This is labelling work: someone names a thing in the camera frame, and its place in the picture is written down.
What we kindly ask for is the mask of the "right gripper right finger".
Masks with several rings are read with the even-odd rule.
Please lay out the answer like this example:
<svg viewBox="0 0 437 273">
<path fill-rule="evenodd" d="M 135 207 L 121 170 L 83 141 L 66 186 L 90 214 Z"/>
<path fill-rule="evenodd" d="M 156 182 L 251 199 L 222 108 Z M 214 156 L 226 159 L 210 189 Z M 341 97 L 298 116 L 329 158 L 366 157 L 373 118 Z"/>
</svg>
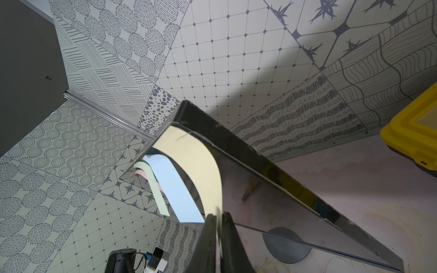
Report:
<svg viewBox="0 0 437 273">
<path fill-rule="evenodd" d="M 221 224 L 222 273 L 254 273 L 230 213 L 225 212 Z"/>
</svg>

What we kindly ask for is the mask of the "blue sticky note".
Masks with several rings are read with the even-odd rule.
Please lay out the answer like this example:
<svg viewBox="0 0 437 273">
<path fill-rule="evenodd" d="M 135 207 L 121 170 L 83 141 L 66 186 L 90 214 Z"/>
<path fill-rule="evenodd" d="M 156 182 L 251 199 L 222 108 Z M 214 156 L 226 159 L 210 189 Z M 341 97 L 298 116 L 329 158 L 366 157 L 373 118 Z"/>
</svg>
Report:
<svg viewBox="0 0 437 273">
<path fill-rule="evenodd" d="M 179 222 L 203 224 L 204 217 L 171 160 L 161 154 L 145 155 L 143 160 L 151 167 Z"/>
</svg>

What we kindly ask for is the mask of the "pink sticky note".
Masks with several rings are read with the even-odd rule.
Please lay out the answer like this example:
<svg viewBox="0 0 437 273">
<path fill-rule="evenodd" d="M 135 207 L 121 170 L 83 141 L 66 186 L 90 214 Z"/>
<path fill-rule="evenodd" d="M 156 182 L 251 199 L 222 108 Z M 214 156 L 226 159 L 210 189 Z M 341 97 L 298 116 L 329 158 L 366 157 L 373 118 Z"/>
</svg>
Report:
<svg viewBox="0 0 437 273">
<path fill-rule="evenodd" d="M 142 176 L 143 178 L 147 179 L 147 175 L 146 175 L 146 173 L 142 169 L 135 170 L 131 175 L 139 175 L 139 176 Z M 160 191 L 163 192 L 163 189 L 160 186 L 160 184 L 157 183 L 157 185 L 158 185 Z"/>
</svg>

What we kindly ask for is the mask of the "yellow sticky note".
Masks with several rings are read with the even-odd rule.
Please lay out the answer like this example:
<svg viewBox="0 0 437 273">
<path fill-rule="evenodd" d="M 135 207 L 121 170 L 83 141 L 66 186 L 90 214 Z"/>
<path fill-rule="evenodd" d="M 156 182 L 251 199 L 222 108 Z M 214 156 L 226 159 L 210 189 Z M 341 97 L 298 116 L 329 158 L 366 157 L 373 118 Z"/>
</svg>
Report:
<svg viewBox="0 0 437 273">
<path fill-rule="evenodd" d="M 194 183 L 206 215 L 213 214 L 220 220 L 223 213 L 221 175 L 216 160 L 207 147 L 190 133 L 169 126 L 153 148 L 180 165 Z"/>
</svg>

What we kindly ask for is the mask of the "green sticky note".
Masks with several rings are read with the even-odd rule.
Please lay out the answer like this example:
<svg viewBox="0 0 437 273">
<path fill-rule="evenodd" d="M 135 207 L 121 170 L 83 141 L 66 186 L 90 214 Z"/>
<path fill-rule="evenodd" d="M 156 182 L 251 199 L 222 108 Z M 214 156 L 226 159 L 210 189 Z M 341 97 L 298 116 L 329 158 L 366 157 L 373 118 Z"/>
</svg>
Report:
<svg viewBox="0 0 437 273">
<path fill-rule="evenodd" d="M 155 199 L 160 214 L 164 216 L 170 216 L 167 205 L 157 185 L 157 180 L 151 167 L 146 162 L 138 161 L 134 164 L 134 168 L 142 169 L 146 173 L 152 195 Z"/>
</svg>

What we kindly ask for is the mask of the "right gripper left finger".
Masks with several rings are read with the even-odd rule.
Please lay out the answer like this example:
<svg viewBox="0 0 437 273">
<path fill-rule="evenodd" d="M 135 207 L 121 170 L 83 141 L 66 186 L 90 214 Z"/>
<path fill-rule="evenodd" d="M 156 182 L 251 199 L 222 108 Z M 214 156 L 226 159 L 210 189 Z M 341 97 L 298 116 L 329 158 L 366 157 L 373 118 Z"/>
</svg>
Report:
<svg viewBox="0 0 437 273">
<path fill-rule="evenodd" d="M 214 273 L 216 271 L 217 217 L 207 216 L 197 246 L 185 270 L 186 273 Z"/>
</svg>

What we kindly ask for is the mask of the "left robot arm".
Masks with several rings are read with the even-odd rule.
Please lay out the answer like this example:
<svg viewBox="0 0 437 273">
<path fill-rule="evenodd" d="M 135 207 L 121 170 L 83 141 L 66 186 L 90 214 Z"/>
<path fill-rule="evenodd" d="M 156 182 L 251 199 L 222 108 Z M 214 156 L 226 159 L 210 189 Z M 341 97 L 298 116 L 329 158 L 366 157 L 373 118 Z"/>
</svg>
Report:
<svg viewBox="0 0 437 273">
<path fill-rule="evenodd" d="M 134 266 L 136 256 L 141 259 L 137 267 Z M 104 273 L 135 273 L 139 269 L 141 262 L 147 259 L 144 253 L 137 252 L 136 249 L 120 249 L 109 254 Z"/>
</svg>

